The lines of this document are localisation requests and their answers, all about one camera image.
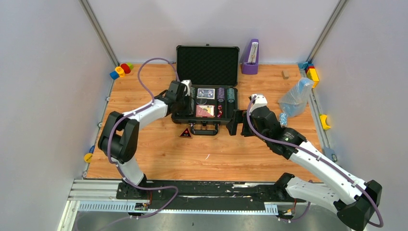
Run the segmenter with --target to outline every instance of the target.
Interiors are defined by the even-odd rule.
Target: briefcase handle
[[[194,124],[190,124],[190,130],[193,135],[201,135],[201,136],[215,136],[218,134],[218,124],[215,124],[214,130],[207,130],[206,124],[201,124],[201,129],[194,129]]]

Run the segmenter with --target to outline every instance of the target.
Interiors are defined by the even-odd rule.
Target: red triangle label
[[[184,138],[192,138],[191,133],[189,131],[189,128],[186,128],[184,130],[184,132],[180,135],[180,137],[184,137]]]

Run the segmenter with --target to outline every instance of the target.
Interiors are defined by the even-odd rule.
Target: yellow toy block
[[[327,120],[327,115],[320,114],[319,117],[320,117],[321,126],[323,127],[323,129],[324,129],[324,130],[330,129],[331,127],[330,127],[329,125],[327,125],[327,122],[326,122],[326,120]]]
[[[121,67],[119,67],[119,66],[117,66],[116,68],[115,68],[115,71],[119,74],[119,77],[120,78],[122,78],[122,77],[125,77],[125,71],[123,70],[123,68],[121,68]]]
[[[315,84],[313,84],[313,88],[316,87],[316,85],[319,83],[319,77],[318,74],[316,72],[316,69],[314,68],[309,68],[309,70],[306,73],[307,77],[311,80],[313,80],[315,82]]]

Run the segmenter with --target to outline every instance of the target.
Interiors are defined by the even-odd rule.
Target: white wall
[[[113,65],[77,0],[0,3],[0,230],[56,230]]]
[[[331,118],[328,135],[340,165],[383,186],[387,231],[407,229],[406,9],[406,0],[351,0],[314,61],[317,97]]]
[[[177,45],[259,39],[260,62],[304,61],[338,0],[89,0],[117,58],[176,60]]]

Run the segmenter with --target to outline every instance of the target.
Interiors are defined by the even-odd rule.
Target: cable tie
[[[351,186],[353,186],[353,188],[355,188],[356,187],[356,184],[358,184],[358,183],[360,183],[358,180],[355,180],[352,184],[351,184]]]

